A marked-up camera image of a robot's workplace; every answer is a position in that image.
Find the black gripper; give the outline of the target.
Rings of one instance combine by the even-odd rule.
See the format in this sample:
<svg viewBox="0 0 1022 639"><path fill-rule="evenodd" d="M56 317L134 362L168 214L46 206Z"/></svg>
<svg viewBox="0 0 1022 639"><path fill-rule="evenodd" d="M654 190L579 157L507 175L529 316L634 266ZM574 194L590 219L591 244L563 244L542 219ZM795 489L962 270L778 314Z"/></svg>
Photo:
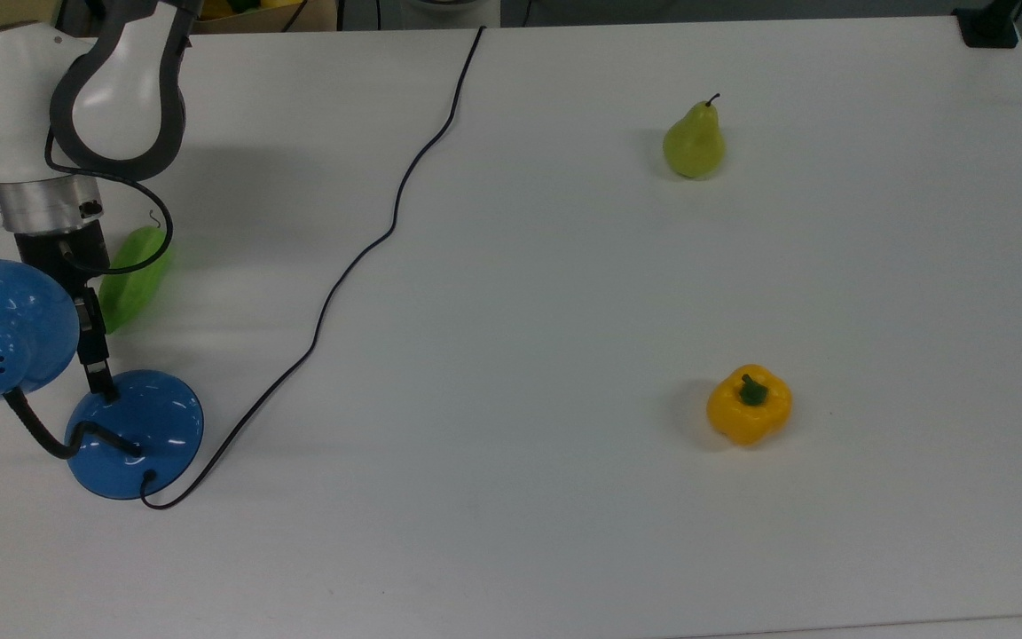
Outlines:
<svg viewBox="0 0 1022 639"><path fill-rule="evenodd" d="M90 392L102 400L117 400L118 390L108 365L106 325L100 302L87 288L100 270L108 270L110 258L99 222L60 233L13 235L20 260L52 278L74 298L80 338L77 356L88 379Z"/></svg>

